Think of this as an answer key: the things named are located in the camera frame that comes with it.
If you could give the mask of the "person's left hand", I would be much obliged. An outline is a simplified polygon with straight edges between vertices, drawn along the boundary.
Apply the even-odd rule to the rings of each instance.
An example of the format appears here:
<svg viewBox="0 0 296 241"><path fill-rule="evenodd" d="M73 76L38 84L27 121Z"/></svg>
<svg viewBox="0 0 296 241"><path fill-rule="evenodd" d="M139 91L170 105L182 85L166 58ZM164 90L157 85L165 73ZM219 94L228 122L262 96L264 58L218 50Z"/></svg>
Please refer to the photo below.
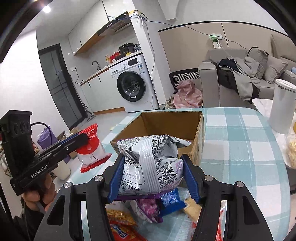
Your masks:
<svg viewBox="0 0 296 241"><path fill-rule="evenodd" d="M37 203L40 202L40 200L43 201L45 204L44 210L48 211L50 205L52 204L54 198L57 195L57 192L55 190L55 184L53 183L53 179L51 175L48 173L44 180L44 192L42 194L42 198L38 191L27 191L22 194L22 198L26 204L26 206L32 210L32 211L40 211Z"/></svg>

